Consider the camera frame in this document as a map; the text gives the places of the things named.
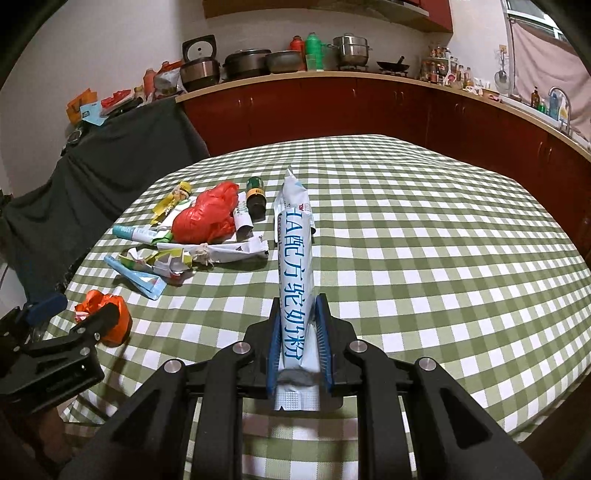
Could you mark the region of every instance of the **cooking pot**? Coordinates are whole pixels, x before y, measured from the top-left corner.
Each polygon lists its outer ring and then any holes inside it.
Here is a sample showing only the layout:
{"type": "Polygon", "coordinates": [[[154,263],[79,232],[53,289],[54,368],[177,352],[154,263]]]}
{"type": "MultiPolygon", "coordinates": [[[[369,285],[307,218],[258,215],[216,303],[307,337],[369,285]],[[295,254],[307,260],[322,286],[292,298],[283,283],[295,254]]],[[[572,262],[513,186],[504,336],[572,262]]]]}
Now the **cooking pot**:
{"type": "Polygon", "coordinates": [[[367,39],[356,37],[352,33],[346,33],[340,37],[333,38],[331,48],[337,50],[339,66],[363,67],[369,60],[367,39]]]}
{"type": "Polygon", "coordinates": [[[297,50],[284,50],[269,53],[266,58],[267,68],[271,73],[289,73],[304,69],[304,61],[301,52],[297,50]]]}
{"type": "Polygon", "coordinates": [[[269,68],[265,61],[271,53],[267,48],[257,50],[239,50],[226,57],[224,68],[228,80],[239,80],[261,75],[269,75],[269,68]]]}
{"type": "Polygon", "coordinates": [[[220,64],[211,57],[202,57],[181,66],[181,80],[188,92],[217,85],[220,81],[220,64]]]}

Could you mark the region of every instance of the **blue gripper pad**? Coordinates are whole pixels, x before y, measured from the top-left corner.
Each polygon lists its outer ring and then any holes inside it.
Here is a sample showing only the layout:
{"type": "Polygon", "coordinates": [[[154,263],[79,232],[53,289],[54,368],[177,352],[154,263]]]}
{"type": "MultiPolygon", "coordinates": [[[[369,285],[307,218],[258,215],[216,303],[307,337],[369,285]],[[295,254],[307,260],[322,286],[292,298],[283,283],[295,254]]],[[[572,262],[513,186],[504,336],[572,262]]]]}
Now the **blue gripper pad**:
{"type": "MultiPolygon", "coordinates": [[[[320,296],[316,297],[316,304],[314,307],[314,316],[316,321],[316,340],[318,341],[318,354],[320,358],[320,370],[324,376],[327,388],[330,390],[333,385],[332,380],[332,363],[330,354],[330,344],[328,339],[328,331],[323,309],[321,306],[322,300],[320,296]]],[[[281,318],[277,313],[273,323],[273,333],[271,340],[271,347],[269,348],[269,357],[267,360],[267,394],[272,397],[275,394],[275,386],[277,384],[277,370],[279,369],[279,358],[281,355],[281,318]]]]}

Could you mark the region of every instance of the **window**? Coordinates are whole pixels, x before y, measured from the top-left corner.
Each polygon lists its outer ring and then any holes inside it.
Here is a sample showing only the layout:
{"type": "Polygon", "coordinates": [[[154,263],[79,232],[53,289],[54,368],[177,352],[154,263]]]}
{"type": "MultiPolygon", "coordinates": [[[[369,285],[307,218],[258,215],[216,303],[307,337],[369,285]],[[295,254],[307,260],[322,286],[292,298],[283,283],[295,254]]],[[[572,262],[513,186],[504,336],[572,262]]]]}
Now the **window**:
{"type": "Polygon", "coordinates": [[[504,0],[504,3],[507,17],[525,22],[558,40],[568,43],[554,20],[542,12],[531,0],[504,0]]]}

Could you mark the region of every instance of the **kitchen counter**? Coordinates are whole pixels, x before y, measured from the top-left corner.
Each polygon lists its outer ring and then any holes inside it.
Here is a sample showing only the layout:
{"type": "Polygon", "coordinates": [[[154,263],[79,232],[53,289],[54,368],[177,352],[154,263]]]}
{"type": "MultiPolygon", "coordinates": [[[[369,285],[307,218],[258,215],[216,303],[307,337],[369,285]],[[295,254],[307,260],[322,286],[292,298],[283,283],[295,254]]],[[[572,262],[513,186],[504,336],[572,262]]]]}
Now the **kitchen counter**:
{"type": "Polygon", "coordinates": [[[510,105],[506,105],[500,102],[494,102],[489,100],[488,98],[484,98],[482,96],[473,95],[468,92],[464,92],[463,90],[456,90],[449,87],[443,87],[440,85],[434,85],[432,83],[421,82],[419,80],[414,79],[407,79],[403,77],[395,77],[391,75],[384,75],[379,73],[364,73],[364,72],[296,72],[296,73],[282,73],[282,74],[271,74],[265,75],[261,77],[254,77],[250,79],[244,80],[234,80],[232,82],[225,82],[220,83],[218,85],[214,85],[212,87],[207,87],[201,90],[197,90],[195,92],[186,93],[184,95],[180,95],[177,97],[177,103],[185,102],[187,100],[200,97],[203,95],[207,95],[208,93],[220,92],[223,90],[228,90],[231,88],[247,86],[247,85],[255,85],[258,83],[264,82],[273,82],[276,80],[290,80],[290,79],[302,79],[302,78],[319,78],[319,77],[349,77],[349,78],[357,78],[357,79],[376,79],[376,80],[388,80],[390,82],[400,82],[400,83],[409,83],[413,85],[419,85],[421,87],[425,87],[428,89],[435,89],[440,90],[448,93],[454,93],[455,95],[459,95],[462,97],[470,98],[472,100],[476,100],[478,102],[487,103],[488,105],[493,105],[501,110],[507,111],[513,115],[516,115],[529,123],[545,130],[550,135],[556,137],[558,140],[564,142],[566,145],[571,147],[572,149],[576,150],[580,155],[582,155],[588,162],[591,163],[591,153],[584,149],[579,143],[574,140],[571,140],[567,136],[563,135],[561,132],[558,132],[555,128],[550,126],[549,124],[543,122],[542,120],[529,115],[528,113],[512,107],[510,105]]]}

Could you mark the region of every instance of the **condiment bottle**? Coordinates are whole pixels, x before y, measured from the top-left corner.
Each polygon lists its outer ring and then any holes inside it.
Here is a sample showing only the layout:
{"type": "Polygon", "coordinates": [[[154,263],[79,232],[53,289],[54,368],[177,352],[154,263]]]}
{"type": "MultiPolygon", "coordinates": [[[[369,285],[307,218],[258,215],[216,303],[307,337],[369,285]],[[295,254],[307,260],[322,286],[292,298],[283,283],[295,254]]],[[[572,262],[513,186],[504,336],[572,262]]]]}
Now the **condiment bottle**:
{"type": "Polygon", "coordinates": [[[267,199],[260,177],[251,177],[246,182],[246,206],[253,222],[265,219],[267,199]]]}
{"type": "Polygon", "coordinates": [[[540,94],[538,93],[538,87],[534,86],[534,93],[531,94],[530,107],[538,109],[540,105],[540,94]]]}
{"type": "Polygon", "coordinates": [[[154,69],[146,70],[144,75],[144,95],[146,98],[150,96],[150,93],[154,93],[154,77],[156,72],[154,69]]]}

